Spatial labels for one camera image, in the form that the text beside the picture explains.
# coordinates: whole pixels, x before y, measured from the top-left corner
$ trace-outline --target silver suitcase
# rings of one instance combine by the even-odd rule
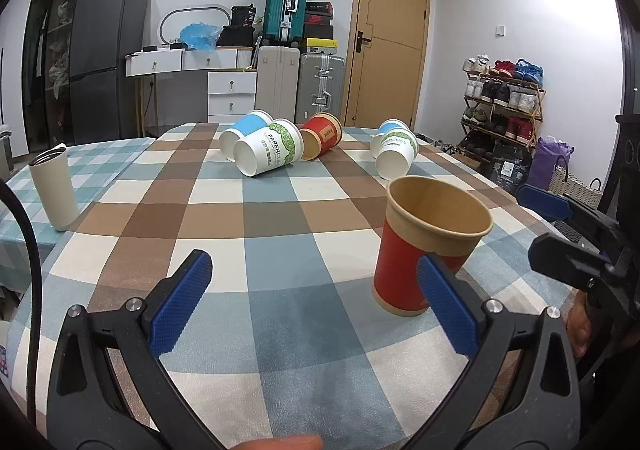
[[[330,112],[340,119],[344,58],[308,52],[300,56],[296,123],[305,123],[318,112]]]
[[[255,108],[274,119],[294,120],[300,51],[289,47],[258,49]]]

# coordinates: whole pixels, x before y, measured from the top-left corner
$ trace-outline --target refrigerator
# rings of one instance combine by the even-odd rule
[[[69,52],[76,144],[137,136],[135,81],[125,56],[142,50],[148,0],[78,0]]]

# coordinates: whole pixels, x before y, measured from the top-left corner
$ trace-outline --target purple bag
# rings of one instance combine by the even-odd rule
[[[536,154],[531,163],[527,184],[548,190],[556,162],[558,162],[558,165],[564,165],[568,170],[569,158],[573,151],[574,147],[569,146],[567,143],[556,141],[550,135],[544,139],[542,137],[538,138]]]

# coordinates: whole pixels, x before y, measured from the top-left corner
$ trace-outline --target wooden door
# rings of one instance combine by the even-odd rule
[[[345,124],[377,128],[401,119],[413,128],[429,0],[359,0]]]

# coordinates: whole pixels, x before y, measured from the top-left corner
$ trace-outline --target plaid tablecloth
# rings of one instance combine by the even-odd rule
[[[66,309],[145,297],[199,248],[213,278],[175,349],[172,380],[227,446],[319,433],[330,450],[381,449],[428,418],[462,372],[433,312],[404,318],[371,293],[385,185],[368,142],[346,128],[319,160],[243,177],[218,149],[219,125],[164,134],[92,203],[44,264],[37,408]],[[491,208],[495,226],[458,274],[514,311],[561,306],[564,285],[529,269],[548,226],[465,165],[420,146],[411,174],[454,184]],[[24,403],[28,301],[9,334],[11,385]],[[116,362],[121,375],[122,362]],[[131,383],[122,380],[125,393]],[[140,400],[138,419],[150,423]]]
[[[88,205],[113,179],[138,157],[154,140],[148,137],[107,141],[68,149],[71,182],[81,208]],[[42,208],[25,166],[7,183],[27,211],[44,261],[62,233],[56,231]],[[31,283],[31,272],[24,237],[14,216],[0,203],[0,285],[24,293]]]

